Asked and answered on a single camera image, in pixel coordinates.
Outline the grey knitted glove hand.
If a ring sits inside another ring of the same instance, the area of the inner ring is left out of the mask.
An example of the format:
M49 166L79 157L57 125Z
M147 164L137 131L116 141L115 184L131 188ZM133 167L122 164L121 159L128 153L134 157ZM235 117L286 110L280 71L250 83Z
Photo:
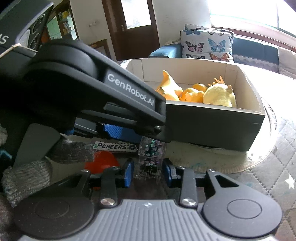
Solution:
M46 157L13 168L9 165L11 155L1 149L1 240L16 240L18 236L13 229L13 208L24 198L50 185L50 160L60 164L92 162L94 152L93 144L61 136Z

